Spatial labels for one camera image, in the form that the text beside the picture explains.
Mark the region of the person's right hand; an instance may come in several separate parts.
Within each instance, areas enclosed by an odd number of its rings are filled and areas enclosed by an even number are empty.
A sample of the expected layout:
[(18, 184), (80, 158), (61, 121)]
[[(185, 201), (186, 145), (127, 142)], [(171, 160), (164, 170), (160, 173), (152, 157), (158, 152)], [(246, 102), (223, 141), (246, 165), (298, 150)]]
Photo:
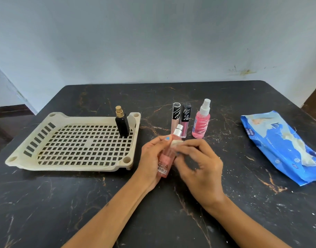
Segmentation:
[(207, 198), (218, 199), (224, 194), (222, 189), (223, 162), (216, 155), (216, 168), (212, 173), (197, 173), (199, 166), (189, 156), (185, 156), (185, 163), (195, 171), (194, 175), (180, 175), (193, 197), (201, 205)]

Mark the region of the person's left hand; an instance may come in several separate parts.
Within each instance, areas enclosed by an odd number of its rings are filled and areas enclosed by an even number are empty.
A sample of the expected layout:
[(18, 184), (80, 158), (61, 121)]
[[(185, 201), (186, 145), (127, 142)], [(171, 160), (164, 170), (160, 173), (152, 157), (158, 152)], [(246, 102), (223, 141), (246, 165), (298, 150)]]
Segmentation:
[(141, 149), (141, 156), (135, 176), (148, 193), (159, 183), (161, 176), (158, 172), (158, 161), (161, 152), (145, 152), (145, 145)]

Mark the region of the pink spray bottle silver nozzle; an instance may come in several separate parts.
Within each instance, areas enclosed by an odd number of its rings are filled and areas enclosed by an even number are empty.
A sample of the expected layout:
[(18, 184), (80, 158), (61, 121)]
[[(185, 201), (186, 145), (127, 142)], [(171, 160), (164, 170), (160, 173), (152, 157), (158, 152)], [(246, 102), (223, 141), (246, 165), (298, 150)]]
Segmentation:
[(171, 134), (172, 142), (164, 150), (162, 150), (159, 161), (158, 161), (158, 172), (157, 174), (163, 178), (167, 178), (167, 175), (172, 167), (173, 161), (176, 156), (175, 146), (178, 146), (182, 143), (182, 134), (183, 126), (178, 124), (174, 132)]

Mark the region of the person's left forearm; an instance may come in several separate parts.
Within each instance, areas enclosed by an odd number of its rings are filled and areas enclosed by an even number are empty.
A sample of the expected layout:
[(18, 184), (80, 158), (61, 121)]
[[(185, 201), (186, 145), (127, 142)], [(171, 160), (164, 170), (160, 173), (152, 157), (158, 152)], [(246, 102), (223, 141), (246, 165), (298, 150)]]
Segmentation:
[(135, 174), (113, 198), (61, 248), (112, 248), (128, 220), (161, 177)]

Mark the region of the person's right forearm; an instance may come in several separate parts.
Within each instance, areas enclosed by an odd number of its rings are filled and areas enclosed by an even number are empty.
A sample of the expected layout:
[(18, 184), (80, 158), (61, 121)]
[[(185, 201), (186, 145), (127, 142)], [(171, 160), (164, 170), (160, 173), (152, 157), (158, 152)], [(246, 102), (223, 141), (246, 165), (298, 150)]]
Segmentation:
[(207, 198), (201, 205), (222, 225), (240, 248), (291, 248), (244, 213), (225, 195), (218, 199)]

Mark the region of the pale pink lip gloss tube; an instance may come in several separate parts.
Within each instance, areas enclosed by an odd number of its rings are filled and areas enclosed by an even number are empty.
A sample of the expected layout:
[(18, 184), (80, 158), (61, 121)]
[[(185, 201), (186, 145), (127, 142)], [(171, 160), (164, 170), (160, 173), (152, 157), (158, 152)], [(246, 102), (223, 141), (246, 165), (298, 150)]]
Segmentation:
[(171, 134), (174, 133), (175, 129), (177, 128), (180, 120), (181, 114), (181, 104), (175, 102), (172, 104), (172, 122), (171, 122)]

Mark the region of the pink spray bottle white cap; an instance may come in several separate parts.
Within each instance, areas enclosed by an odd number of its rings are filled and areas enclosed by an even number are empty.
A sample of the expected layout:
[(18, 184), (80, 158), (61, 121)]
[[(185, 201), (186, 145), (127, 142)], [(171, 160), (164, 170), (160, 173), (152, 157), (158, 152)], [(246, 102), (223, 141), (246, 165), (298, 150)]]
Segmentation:
[(197, 139), (202, 139), (206, 133), (210, 121), (210, 99), (205, 99), (197, 112), (193, 124), (192, 136)]

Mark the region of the dark pink lip gloss tube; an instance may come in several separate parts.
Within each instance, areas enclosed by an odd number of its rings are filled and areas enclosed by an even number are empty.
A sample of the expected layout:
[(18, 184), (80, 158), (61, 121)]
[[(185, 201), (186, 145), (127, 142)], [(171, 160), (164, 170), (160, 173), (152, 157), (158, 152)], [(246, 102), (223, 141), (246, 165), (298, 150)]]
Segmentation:
[(183, 126), (181, 138), (186, 138), (187, 130), (189, 126), (190, 114), (192, 106), (188, 103), (183, 103), (181, 106), (180, 125)]

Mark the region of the black perfume bottle gold cap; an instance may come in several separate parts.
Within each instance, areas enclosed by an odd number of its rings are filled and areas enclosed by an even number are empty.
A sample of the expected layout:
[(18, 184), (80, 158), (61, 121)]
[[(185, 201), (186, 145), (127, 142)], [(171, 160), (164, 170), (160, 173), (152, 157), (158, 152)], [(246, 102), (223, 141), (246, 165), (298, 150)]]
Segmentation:
[(130, 133), (130, 127), (127, 120), (127, 115), (123, 112), (121, 106), (116, 106), (116, 117), (115, 122), (119, 131), (120, 137), (127, 138)]

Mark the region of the cream perforated plastic tray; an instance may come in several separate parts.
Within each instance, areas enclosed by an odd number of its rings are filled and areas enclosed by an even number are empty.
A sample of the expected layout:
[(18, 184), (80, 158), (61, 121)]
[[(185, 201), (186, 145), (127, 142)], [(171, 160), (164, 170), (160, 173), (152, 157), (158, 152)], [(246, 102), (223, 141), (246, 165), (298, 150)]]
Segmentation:
[(69, 117), (50, 113), (6, 159), (29, 171), (131, 170), (141, 114), (127, 116), (130, 133), (122, 138), (114, 117)]

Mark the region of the blue wet wipes packet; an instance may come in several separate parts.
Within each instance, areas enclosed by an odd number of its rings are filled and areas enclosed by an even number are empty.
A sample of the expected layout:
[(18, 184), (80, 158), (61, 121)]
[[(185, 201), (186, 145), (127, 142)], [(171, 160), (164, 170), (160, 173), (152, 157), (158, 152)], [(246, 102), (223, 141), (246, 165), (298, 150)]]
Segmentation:
[[(291, 141), (282, 138), (281, 129), (288, 124), (279, 113), (271, 111), (242, 115), (240, 119), (248, 137), (280, 172), (299, 186), (316, 181), (316, 166), (303, 166), (300, 154), (293, 148)], [(292, 133), (296, 133), (290, 126), (289, 128)], [(306, 152), (316, 161), (316, 152), (306, 144), (305, 147)]]

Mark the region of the white wipe sticking from packet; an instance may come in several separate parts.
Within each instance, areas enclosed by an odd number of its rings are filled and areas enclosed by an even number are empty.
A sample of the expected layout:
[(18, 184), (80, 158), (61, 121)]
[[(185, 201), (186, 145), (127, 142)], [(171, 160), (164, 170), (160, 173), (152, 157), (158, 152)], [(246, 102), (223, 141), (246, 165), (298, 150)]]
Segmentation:
[(303, 166), (314, 167), (316, 161), (313, 160), (312, 155), (306, 152), (305, 143), (302, 139), (297, 137), (296, 133), (292, 133), (288, 125), (284, 125), (281, 129), (282, 138), (291, 141), (293, 148), (300, 154), (300, 161)]

